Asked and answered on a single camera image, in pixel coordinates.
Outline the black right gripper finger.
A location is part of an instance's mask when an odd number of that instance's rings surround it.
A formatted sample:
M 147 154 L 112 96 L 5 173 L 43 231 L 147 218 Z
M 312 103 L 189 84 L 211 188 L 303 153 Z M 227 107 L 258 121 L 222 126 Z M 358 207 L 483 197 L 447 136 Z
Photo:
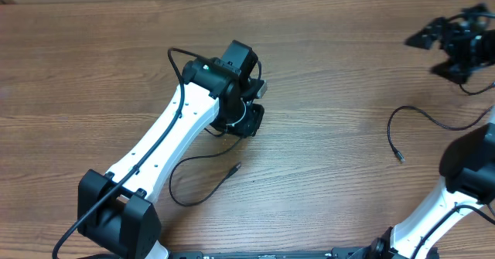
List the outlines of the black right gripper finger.
M 419 49 L 431 49 L 432 44 L 441 38 L 444 27 L 445 18 L 435 18 L 420 31 L 409 36 L 405 40 L 405 45 Z
M 456 84 L 466 84 L 473 72 L 477 69 L 468 63 L 447 60 L 433 66 L 430 71 Z

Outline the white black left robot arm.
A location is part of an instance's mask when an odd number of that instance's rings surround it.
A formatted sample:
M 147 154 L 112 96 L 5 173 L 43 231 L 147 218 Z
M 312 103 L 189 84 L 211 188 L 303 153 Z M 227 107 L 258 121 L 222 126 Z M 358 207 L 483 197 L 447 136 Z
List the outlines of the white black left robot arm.
M 176 71 L 179 84 L 167 108 L 137 145 L 104 174 L 92 169 L 78 185 L 78 232 L 107 250 L 106 258 L 171 258 L 160 241 L 155 203 L 195 138 L 206 127 L 219 136 L 255 136 L 267 84 L 254 50 L 234 40 L 222 57 L 192 55 Z

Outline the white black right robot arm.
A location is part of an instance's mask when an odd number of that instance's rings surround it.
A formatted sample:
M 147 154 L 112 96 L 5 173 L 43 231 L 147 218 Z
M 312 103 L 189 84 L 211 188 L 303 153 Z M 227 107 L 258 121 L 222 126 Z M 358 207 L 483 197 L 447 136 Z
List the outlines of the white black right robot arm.
M 434 43 L 447 55 L 431 68 L 433 74 L 464 87 L 472 74 L 494 64 L 494 14 L 483 3 L 457 15 L 438 17 L 405 40 L 405 45 L 430 49 Z M 463 126 L 465 135 L 453 141 L 439 163 L 439 180 L 420 205 L 401 223 L 390 227 L 367 247 L 339 251 L 331 258 L 437 258 L 439 241 L 463 217 L 482 212 L 494 201 L 494 120 L 478 127 Z

